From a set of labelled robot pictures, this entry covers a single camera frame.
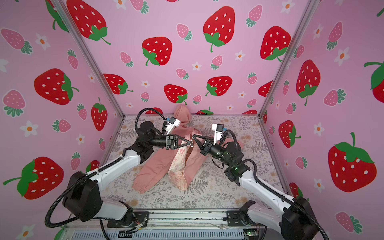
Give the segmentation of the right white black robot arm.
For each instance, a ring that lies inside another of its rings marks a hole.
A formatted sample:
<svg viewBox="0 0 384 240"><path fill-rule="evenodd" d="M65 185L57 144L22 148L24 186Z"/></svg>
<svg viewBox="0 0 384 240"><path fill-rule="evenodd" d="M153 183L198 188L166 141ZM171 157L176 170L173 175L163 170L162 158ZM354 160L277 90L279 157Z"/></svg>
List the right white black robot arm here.
<svg viewBox="0 0 384 240"><path fill-rule="evenodd" d="M214 138L194 135L197 146L204 156L211 155L224 166L225 175L238 186L252 192L266 203L275 213L262 215L247 210L247 216L253 223L280 231L285 240L312 240L317 234L329 239L326 231L317 221L308 200L294 198L277 190L257 175L257 165L251 159L245 159L236 139L224 144L216 143Z"/></svg>

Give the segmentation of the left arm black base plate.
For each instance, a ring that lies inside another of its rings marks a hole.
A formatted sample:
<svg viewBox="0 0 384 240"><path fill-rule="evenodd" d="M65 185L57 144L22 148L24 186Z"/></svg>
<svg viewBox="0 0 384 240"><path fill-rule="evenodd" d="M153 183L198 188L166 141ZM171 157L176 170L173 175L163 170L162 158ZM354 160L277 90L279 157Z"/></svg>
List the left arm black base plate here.
<svg viewBox="0 0 384 240"><path fill-rule="evenodd" d="M139 226L146 228L149 220L150 212L134 211L127 213L122 220L109 220L107 228L128 228L133 229Z"/></svg>

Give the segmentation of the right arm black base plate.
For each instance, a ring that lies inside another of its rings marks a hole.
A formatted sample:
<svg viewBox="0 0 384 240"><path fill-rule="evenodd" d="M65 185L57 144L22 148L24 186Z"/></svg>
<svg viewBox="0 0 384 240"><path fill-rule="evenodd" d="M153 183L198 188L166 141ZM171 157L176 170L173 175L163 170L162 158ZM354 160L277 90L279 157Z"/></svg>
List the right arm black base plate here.
<svg viewBox="0 0 384 240"><path fill-rule="evenodd" d="M229 227L264 227L260 223L254 223L248 217L246 212L240 210L226 211L226 216L222 218Z"/></svg>

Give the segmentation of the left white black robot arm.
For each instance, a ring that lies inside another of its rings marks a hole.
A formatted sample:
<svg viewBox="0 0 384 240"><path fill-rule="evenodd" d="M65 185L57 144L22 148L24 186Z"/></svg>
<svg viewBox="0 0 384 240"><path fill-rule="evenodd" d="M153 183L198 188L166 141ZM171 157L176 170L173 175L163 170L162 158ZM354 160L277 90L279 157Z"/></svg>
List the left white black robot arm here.
<svg viewBox="0 0 384 240"><path fill-rule="evenodd" d="M101 191L123 173L148 160L155 147L175 150L190 145L189 140L171 133L180 123L180 120L171 117L164 121L163 129L159 131L152 122L143 122L136 130L138 137L134 144L124 149L116 160L85 174L80 172L73 174L68 188L49 208L45 217L46 227L56 228L75 220L87 222L92 219L116 221L124 227L133 224L135 221L133 208L122 201L103 200ZM59 203L62 203L74 217L52 223L52 214Z"/></svg>

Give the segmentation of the pink hooded zip jacket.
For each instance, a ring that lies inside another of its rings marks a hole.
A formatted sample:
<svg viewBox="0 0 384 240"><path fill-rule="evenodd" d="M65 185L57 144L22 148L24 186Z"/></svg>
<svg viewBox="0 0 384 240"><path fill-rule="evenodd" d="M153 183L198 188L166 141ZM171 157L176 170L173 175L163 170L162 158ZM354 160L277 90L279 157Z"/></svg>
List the pink hooded zip jacket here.
<svg viewBox="0 0 384 240"><path fill-rule="evenodd" d="M173 130L173 134L192 141L193 146L182 147L176 150L159 149L146 161L135 178L133 189L140 194L155 186L166 174L171 182L180 190L186 191L195 175L206 160L201 150L193 140L193 135L202 136L201 131L189 127L192 116L186 106L178 106L174 117L181 121Z"/></svg>

